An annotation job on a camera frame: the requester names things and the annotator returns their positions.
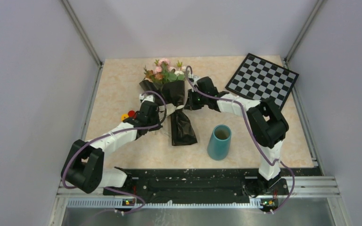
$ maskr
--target white wall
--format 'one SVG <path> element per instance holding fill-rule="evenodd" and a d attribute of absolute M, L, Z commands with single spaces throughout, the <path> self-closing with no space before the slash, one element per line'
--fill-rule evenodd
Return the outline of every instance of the white wall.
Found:
<path fill-rule="evenodd" d="M 362 225 L 362 1 L 328 1 L 291 68 L 323 167 Z"/>
<path fill-rule="evenodd" d="M 286 56 L 316 0 L 70 0 L 102 59 Z"/>
<path fill-rule="evenodd" d="M 59 1 L 0 0 L 0 226 L 47 224 L 96 74 Z"/>

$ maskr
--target checkerboard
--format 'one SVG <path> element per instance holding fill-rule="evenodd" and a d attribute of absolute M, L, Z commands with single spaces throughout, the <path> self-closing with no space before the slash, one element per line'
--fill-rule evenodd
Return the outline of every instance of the checkerboard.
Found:
<path fill-rule="evenodd" d="M 299 74 L 248 54 L 225 87 L 228 91 L 252 100 L 275 98 L 284 106 Z"/>

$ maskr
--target flower bouquet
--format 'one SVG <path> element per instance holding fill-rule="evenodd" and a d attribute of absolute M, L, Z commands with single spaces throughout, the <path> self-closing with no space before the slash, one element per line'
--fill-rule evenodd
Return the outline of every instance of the flower bouquet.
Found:
<path fill-rule="evenodd" d="M 168 111 L 171 118 L 171 139 L 173 146 L 191 145 L 197 143 L 195 132 L 189 118 L 182 111 L 188 97 L 185 96 L 185 78 L 188 77 L 186 67 L 182 62 L 171 66 L 170 60 L 162 58 L 155 61 L 154 70 L 148 70 L 145 66 L 145 78 L 140 82 L 144 91 L 155 91 L 166 102 L 167 108 L 173 105 L 174 112 Z M 155 102 L 161 106 L 159 98 Z"/>

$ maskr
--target marble-patterned tabletop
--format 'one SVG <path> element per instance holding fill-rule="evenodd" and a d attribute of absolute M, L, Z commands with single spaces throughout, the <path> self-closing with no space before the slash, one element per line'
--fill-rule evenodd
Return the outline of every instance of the marble-patterned tabletop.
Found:
<path fill-rule="evenodd" d="M 280 56 L 260 56 L 282 66 Z M 191 65 L 195 75 L 210 76 L 219 91 L 238 69 L 245 56 L 173 57 Z M 153 68 L 155 58 L 107 59 L 104 63 L 98 91 L 88 125 L 86 139 L 98 137 L 116 127 L 121 115 L 140 107 L 139 82 L 143 79 L 143 67 Z M 149 132 L 136 141 L 128 143 L 110 156 L 105 156 L 105 168 L 118 166 L 129 169 L 186 169 L 186 168 L 257 168 L 260 154 L 256 149 L 241 117 L 219 113 L 207 107 L 184 110 L 191 120 L 198 143 L 188 146 L 172 146 L 170 118 L 163 128 Z M 304 132 L 292 95 L 289 95 L 282 113 L 289 123 L 281 159 L 294 168 L 313 167 Z M 232 138 L 228 156 L 221 161 L 211 159 L 206 151 L 213 128 L 225 124 L 231 128 Z"/>

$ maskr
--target teal cup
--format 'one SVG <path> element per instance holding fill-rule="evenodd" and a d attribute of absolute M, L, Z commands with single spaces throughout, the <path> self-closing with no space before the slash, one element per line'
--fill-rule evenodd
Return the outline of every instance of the teal cup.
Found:
<path fill-rule="evenodd" d="M 207 146 L 207 153 L 214 160 L 222 160 L 228 155 L 231 144 L 231 129 L 226 125 L 214 128 Z"/>

